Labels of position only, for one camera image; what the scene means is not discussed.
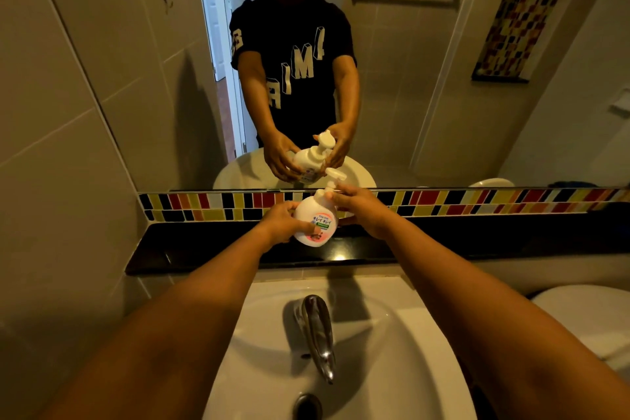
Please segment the white letter print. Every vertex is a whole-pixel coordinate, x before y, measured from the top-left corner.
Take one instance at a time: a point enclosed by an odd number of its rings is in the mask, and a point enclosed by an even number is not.
[[[326,29],[318,27],[315,31],[315,60],[324,58],[324,35],[326,35]]]
[[[275,78],[267,79],[267,96],[269,97],[269,106],[280,109],[280,82]]]
[[[242,34],[240,29],[232,32],[232,57],[234,53],[242,47]]]
[[[291,72],[293,78],[313,78],[313,47],[311,44],[305,44],[302,53],[296,45],[293,45]]]
[[[282,93],[291,94],[291,67],[288,63],[282,64]]]

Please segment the mirror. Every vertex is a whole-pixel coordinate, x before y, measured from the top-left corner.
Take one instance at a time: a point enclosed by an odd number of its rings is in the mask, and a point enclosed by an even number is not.
[[[54,1],[141,193],[630,182],[630,0]]]

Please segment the mosaic tile wall panel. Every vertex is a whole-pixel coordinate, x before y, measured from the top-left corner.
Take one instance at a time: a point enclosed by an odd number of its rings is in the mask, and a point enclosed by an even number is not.
[[[610,202],[630,202],[630,189],[374,190],[404,217],[586,213]],[[302,201],[313,191],[141,194],[150,221],[258,221],[277,202]]]
[[[472,79],[525,82],[518,76],[557,1],[502,0]]]

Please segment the bottle label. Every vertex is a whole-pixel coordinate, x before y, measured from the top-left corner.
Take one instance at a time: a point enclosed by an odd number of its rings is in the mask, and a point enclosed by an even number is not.
[[[313,242],[326,241],[331,235],[331,233],[329,233],[328,230],[330,229],[330,226],[333,224],[333,221],[334,219],[333,217],[331,217],[331,215],[327,213],[317,213],[316,215],[312,217],[311,224],[319,226],[319,229],[321,229],[321,233],[311,234],[310,236],[307,236],[306,239],[309,239]]]
[[[300,178],[302,184],[313,184],[319,179],[319,171],[313,168],[307,168]]]

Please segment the person's left hand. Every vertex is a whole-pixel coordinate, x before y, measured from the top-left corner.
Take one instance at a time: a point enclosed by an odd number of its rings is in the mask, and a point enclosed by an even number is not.
[[[335,147],[333,148],[333,152],[327,157],[326,161],[321,167],[322,172],[326,170],[326,168],[339,168],[343,165],[343,162],[346,159],[346,155],[350,150],[350,144],[352,142],[352,138],[355,134],[355,127],[352,123],[344,122],[335,123],[331,125],[329,128],[330,134],[336,140]]]
[[[263,232],[272,246],[288,241],[295,233],[317,234],[321,230],[308,221],[296,220],[289,211],[296,209],[298,201],[285,201],[275,204],[258,223],[255,229]]]

